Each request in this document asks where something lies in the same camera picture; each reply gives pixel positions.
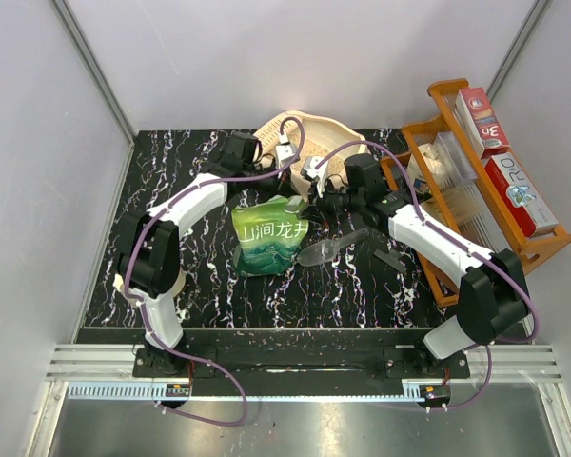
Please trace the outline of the clear plastic scoop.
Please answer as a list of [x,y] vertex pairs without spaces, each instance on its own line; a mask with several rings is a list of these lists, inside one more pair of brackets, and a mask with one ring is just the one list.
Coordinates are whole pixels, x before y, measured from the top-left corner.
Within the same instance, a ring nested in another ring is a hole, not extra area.
[[331,262],[343,248],[363,241],[368,234],[367,228],[360,228],[336,239],[324,239],[304,248],[297,257],[297,263],[303,267],[314,267]]

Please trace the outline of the green litter bag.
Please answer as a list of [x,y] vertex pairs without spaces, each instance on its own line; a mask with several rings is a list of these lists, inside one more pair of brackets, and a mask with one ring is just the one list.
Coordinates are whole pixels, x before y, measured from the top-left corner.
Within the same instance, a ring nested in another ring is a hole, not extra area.
[[232,224],[238,239],[233,266],[245,277],[280,275],[292,267],[309,222],[301,217],[302,196],[275,196],[251,207],[237,207]]

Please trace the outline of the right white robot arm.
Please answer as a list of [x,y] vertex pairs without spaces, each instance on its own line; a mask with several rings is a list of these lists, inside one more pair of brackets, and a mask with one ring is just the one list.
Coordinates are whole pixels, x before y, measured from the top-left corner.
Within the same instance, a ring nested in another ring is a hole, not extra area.
[[422,209],[414,191],[392,190],[369,154],[345,160],[346,185],[329,181],[326,160],[309,157],[302,175],[309,203],[322,211],[356,212],[371,228],[413,248],[457,286],[455,314],[417,345],[415,369],[434,377],[448,358],[474,345],[488,345],[530,312],[528,290],[517,255],[493,252],[463,238]]

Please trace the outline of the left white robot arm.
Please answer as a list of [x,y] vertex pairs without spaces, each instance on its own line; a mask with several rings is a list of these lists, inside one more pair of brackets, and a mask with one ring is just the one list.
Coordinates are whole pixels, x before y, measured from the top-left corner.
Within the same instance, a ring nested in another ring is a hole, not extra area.
[[153,363],[166,376],[179,375],[187,365],[186,352],[176,347],[184,337],[174,299],[183,284],[180,240],[239,192],[240,178],[249,182],[262,174],[255,164],[261,153],[258,138],[236,131],[187,187],[164,203],[131,211],[121,220],[113,285],[132,306],[143,310],[146,340],[158,348]]

